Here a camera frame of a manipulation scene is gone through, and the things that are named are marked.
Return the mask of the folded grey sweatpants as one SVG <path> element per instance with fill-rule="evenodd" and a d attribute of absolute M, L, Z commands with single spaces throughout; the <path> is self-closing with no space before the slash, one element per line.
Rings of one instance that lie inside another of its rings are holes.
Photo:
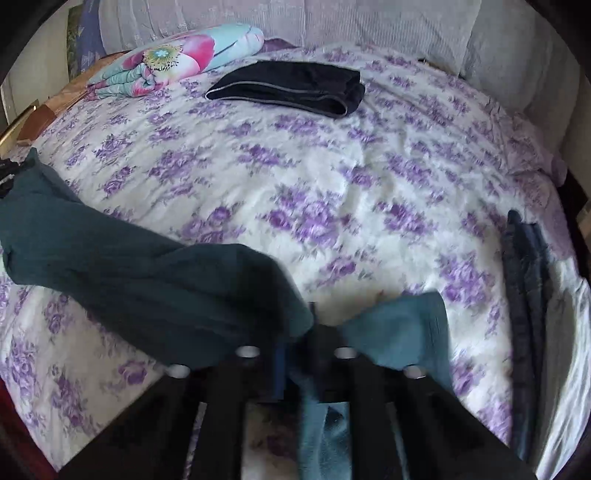
<path fill-rule="evenodd" d="M 542 423 L 534 460 L 554 479 L 574 454 L 590 419 L 590 286 L 573 258 L 550 268 Z"/>

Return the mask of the blue patterned cloth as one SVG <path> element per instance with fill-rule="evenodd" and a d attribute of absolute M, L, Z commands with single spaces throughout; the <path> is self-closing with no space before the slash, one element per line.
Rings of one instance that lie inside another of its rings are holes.
<path fill-rule="evenodd" d="M 66 60 L 70 79 L 106 56 L 99 26 L 99 5 L 99 0 L 89 0 L 68 10 Z"/>

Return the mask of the teal green pants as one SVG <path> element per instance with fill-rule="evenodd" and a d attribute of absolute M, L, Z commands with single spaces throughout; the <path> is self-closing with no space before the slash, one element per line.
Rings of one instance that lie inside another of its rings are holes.
<path fill-rule="evenodd" d="M 185 246 L 83 204 L 35 152 L 1 165 L 1 245 L 10 279 L 79 303 L 106 329 L 172 369 L 217 366 L 242 346 L 287 345 L 301 395 L 304 479 L 354 479 L 348 407 L 318 393 L 318 322 L 280 265 L 239 244 Z M 420 365 L 451 386 L 440 294 L 405 295 L 334 327 L 375 364 Z"/>

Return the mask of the folded black pants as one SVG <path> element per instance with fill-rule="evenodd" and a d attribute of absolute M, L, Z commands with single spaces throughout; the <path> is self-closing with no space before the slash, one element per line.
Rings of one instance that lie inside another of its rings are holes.
<path fill-rule="evenodd" d="M 314 62 L 259 61 L 224 75 L 205 98 L 277 105 L 342 119 L 358 110 L 365 93 L 356 70 Z"/>

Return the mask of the orange brown pillow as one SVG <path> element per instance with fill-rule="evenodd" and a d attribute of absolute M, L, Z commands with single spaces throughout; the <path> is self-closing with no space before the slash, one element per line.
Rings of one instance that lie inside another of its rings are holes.
<path fill-rule="evenodd" d="M 60 92 L 45 101 L 24 122 L 17 137 L 17 144 L 31 146 L 59 116 L 86 95 L 87 83 L 94 74 L 123 55 L 124 52 L 117 52 L 98 60 L 88 70 L 70 81 Z"/>

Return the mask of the folded blue jeans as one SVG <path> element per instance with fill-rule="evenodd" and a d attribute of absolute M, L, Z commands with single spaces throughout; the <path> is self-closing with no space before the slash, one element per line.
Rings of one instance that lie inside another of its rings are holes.
<path fill-rule="evenodd" d="M 548 246 L 538 224 L 509 211 L 501 247 L 512 343 L 510 448 L 527 462 L 540 413 L 546 314 L 553 285 Z"/>

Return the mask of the folded floral quilt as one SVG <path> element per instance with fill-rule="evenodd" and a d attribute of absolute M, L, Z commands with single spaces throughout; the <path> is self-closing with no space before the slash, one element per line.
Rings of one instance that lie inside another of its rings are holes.
<path fill-rule="evenodd" d="M 96 98 L 145 96 L 259 53 L 263 44 L 263 31 L 247 24 L 183 32 L 123 55 L 95 74 L 87 89 Z"/>

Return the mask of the purple floral bedspread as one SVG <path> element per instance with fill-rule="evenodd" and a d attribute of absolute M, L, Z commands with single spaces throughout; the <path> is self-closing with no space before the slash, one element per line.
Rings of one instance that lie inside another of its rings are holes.
<path fill-rule="evenodd" d="M 550 268 L 575 260 L 555 187 L 565 164 L 525 117 L 392 49 L 335 44 L 277 58 L 358 70 L 360 108 L 332 120 L 209 101 L 221 77 L 212 71 L 140 98 L 82 100 L 35 148 L 103 213 L 185 244 L 238 242 L 273 256 L 325 323 L 440 292 L 455 391 L 508 440 L 501 231 L 516 210 L 540 226 Z"/>

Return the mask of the white lace covered headboard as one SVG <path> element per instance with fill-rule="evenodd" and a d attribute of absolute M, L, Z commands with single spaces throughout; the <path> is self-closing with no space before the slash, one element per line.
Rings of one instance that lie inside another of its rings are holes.
<path fill-rule="evenodd" d="M 101 1 L 107 52 L 243 22 L 297 46 L 373 44 L 426 59 L 508 108 L 571 108 L 580 68 L 525 1 Z"/>

